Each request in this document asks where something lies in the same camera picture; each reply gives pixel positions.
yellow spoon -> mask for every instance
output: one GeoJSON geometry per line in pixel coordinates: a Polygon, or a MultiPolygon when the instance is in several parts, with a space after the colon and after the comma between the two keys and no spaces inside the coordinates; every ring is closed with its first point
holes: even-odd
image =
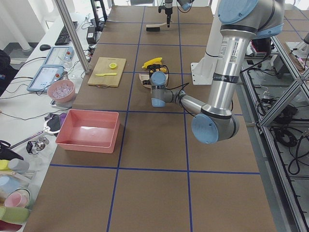
{"type": "Polygon", "coordinates": [[[96,76],[116,76],[117,73],[112,72],[112,73],[97,73],[96,76]]]}

computer mouse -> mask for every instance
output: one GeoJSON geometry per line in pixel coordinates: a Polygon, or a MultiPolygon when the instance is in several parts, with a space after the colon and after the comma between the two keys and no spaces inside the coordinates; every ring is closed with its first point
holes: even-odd
{"type": "Polygon", "coordinates": [[[48,49],[50,49],[50,48],[51,48],[51,46],[48,45],[48,44],[42,44],[42,45],[40,46],[40,50],[41,50],[41,51],[45,51],[45,50],[48,50],[48,49]]]}

white desk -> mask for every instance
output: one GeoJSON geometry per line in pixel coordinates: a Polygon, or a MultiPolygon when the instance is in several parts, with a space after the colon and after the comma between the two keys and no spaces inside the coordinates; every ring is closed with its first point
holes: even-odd
{"type": "MultiPolygon", "coordinates": [[[[81,25],[85,23],[85,16],[80,14],[72,14],[71,15],[73,21],[78,21],[78,27],[77,27],[77,34],[80,38],[81,44],[83,49],[88,48],[88,44],[86,41],[86,34],[87,30],[81,29],[81,25]]],[[[57,19],[55,23],[52,25],[50,30],[45,34],[45,36],[42,38],[40,43],[37,45],[37,47],[34,49],[28,60],[31,60],[36,57],[45,57],[47,56],[49,50],[46,51],[40,51],[40,45],[41,44],[49,44],[51,46],[54,46],[55,41],[63,28],[63,23],[61,18],[57,19]]],[[[40,68],[40,66],[43,64],[44,59],[41,60],[34,60],[28,64],[26,64],[24,67],[21,68],[21,70],[18,72],[16,77],[33,77],[37,70],[40,68]]],[[[72,62],[73,64],[78,61],[78,57],[76,54],[74,54],[72,62]]],[[[78,63],[74,70],[71,72],[69,77],[71,77],[72,74],[76,75],[76,79],[72,80],[76,85],[76,92],[78,92],[80,85],[82,83],[81,74],[83,73],[83,69],[78,63]]],[[[26,78],[19,78],[16,80],[13,80],[12,83],[8,86],[7,90],[10,92],[15,91],[20,84],[29,84],[30,79],[26,78]]],[[[2,98],[9,98],[13,96],[17,96],[20,94],[28,93],[26,90],[26,86],[21,86],[19,90],[16,93],[8,93],[4,92],[3,95],[0,97],[0,110],[8,115],[15,116],[15,117],[21,117],[21,118],[29,118],[29,117],[35,117],[38,115],[42,115],[44,113],[48,112],[54,112],[58,109],[53,108],[50,105],[51,99],[44,93],[41,96],[37,96],[35,93],[27,94],[24,96],[12,98],[12,99],[5,99],[1,100],[2,98]]],[[[44,117],[40,116],[36,119],[30,119],[27,121],[23,121],[20,119],[15,119],[12,117],[8,117],[6,115],[0,114],[0,140],[5,140],[9,142],[11,145],[14,145],[27,137],[35,134],[36,132],[39,132],[43,129],[44,124],[44,117]]],[[[48,169],[50,160],[54,154],[54,151],[56,149],[55,144],[55,136],[53,135],[47,135],[46,136],[50,144],[45,147],[43,151],[41,151],[38,154],[38,157],[42,159],[42,164],[40,166],[35,165],[33,162],[37,158],[33,158],[33,156],[30,156],[26,152],[26,145],[27,143],[24,143],[13,150],[17,152],[19,155],[23,156],[25,160],[30,161],[30,168],[34,168],[37,170],[35,176],[32,179],[31,184],[29,185],[29,189],[31,191],[31,194],[36,198],[38,191],[40,189],[40,186],[44,180],[46,171],[48,169]]]]}

small bottle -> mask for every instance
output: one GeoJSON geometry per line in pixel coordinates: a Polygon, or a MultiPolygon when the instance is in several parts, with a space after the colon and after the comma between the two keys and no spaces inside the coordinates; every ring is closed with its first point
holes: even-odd
{"type": "Polygon", "coordinates": [[[64,56],[64,59],[63,59],[63,67],[66,70],[72,68],[72,61],[71,61],[70,55],[71,55],[71,53],[69,51],[67,51],[67,53],[66,53],[66,55],[64,56]]]}

tablet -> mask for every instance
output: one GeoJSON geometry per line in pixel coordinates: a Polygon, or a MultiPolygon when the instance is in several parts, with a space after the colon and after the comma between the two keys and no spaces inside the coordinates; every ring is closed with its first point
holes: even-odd
{"type": "Polygon", "coordinates": [[[63,66],[42,65],[27,87],[30,92],[47,92],[48,87],[59,80],[64,71],[63,66]]]}
{"type": "Polygon", "coordinates": [[[70,59],[72,59],[73,48],[71,46],[51,47],[43,65],[63,65],[63,59],[66,56],[67,52],[70,52],[68,56],[70,57],[70,59]]]}

